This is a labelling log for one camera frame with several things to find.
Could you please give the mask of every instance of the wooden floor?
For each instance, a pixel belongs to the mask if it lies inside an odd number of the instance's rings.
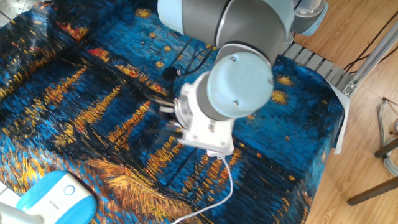
[[[398,11],[398,0],[327,1],[330,11],[321,28],[312,37],[296,36],[296,41],[341,67],[353,61]],[[329,156],[307,223],[398,223],[398,189],[354,207],[346,203],[393,178],[373,152],[380,145],[376,106],[383,96],[398,102],[397,63],[398,52],[376,67],[352,99],[342,153]],[[398,114],[387,106],[384,117],[390,126]],[[398,162],[398,152],[392,158]]]

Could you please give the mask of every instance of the blue cloth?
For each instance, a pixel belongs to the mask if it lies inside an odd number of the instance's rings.
[[[156,10],[152,0],[59,0],[0,29],[0,181],[21,195],[68,170],[98,199],[96,223],[170,223],[228,195],[221,161],[146,134],[175,129],[142,91],[166,93],[161,73],[189,39]],[[175,66],[205,48],[193,41]],[[235,124],[233,196],[187,223],[306,220],[344,109],[321,76],[285,57],[274,83],[272,99]]]

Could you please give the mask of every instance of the gray robot arm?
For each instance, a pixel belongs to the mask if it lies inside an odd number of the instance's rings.
[[[234,121],[252,114],[271,97],[272,66],[294,20],[298,20],[294,29],[304,34],[313,32],[323,19],[325,0],[294,1],[158,1],[165,25],[220,48],[212,71],[184,85],[175,102],[177,119],[185,128],[182,143],[207,149],[210,156],[233,152]],[[306,6],[316,7],[312,17]]]

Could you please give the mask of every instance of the white device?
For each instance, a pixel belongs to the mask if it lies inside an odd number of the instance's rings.
[[[13,219],[13,224],[87,224],[95,212],[94,196],[63,171],[44,176],[19,199],[16,208],[0,205],[1,215]]]

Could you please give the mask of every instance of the white cable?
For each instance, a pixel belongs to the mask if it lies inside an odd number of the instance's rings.
[[[381,141],[382,147],[388,145],[390,142],[395,140],[395,139],[390,139],[386,142],[385,136],[384,136],[384,126],[383,126],[383,122],[382,122],[382,117],[383,117],[383,112],[384,112],[384,105],[386,105],[386,103],[388,103],[388,101],[383,100],[377,107],[377,115],[379,118],[379,127],[380,127],[380,141]],[[391,152],[388,152],[386,158],[383,159],[384,166],[394,177],[398,177],[398,167],[390,159],[390,154],[391,154]]]
[[[185,220],[185,219],[187,219],[187,218],[194,217],[195,215],[201,214],[202,212],[205,212],[205,211],[207,211],[207,210],[209,210],[209,209],[212,209],[212,208],[214,208],[214,207],[217,207],[217,206],[219,206],[219,205],[222,205],[222,204],[224,204],[224,203],[232,196],[232,193],[233,193],[233,191],[234,191],[234,183],[233,183],[233,180],[232,180],[231,170],[229,169],[228,163],[226,162],[225,158],[222,157],[221,159],[223,160],[223,162],[224,162],[224,164],[225,164],[225,167],[226,167],[226,170],[228,171],[229,182],[231,183],[231,192],[229,193],[229,195],[228,195],[226,198],[224,198],[224,200],[222,200],[222,201],[220,201],[220,202],[218,202],[218,203],[216,203],[216,204],[214,204],[214,205],[210,205],[209,207],[206,207],[206,208],[204,208],[204,209],[202,209],[202,210],[199,210],[199,211],[197,211],[197,212],[191,213],[191,214],[189,214],[189,215],[185,215],[184,217],[181,217],[181,218],[179,218],[178,220],[175,220],[172,224],[177,224],[177,223],[179,223],[179,222],[182,221],[182,220]]]

